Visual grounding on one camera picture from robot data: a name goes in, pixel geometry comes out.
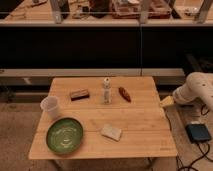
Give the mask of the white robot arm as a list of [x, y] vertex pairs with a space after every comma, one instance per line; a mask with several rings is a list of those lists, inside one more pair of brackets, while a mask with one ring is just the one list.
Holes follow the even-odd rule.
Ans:
[[192, 72], [185, 83], [176, 88], [171, 96], [160, 101], [161, 107], [177, 104], [186, 104], [200, 98], [213, 112], [213, 73]]

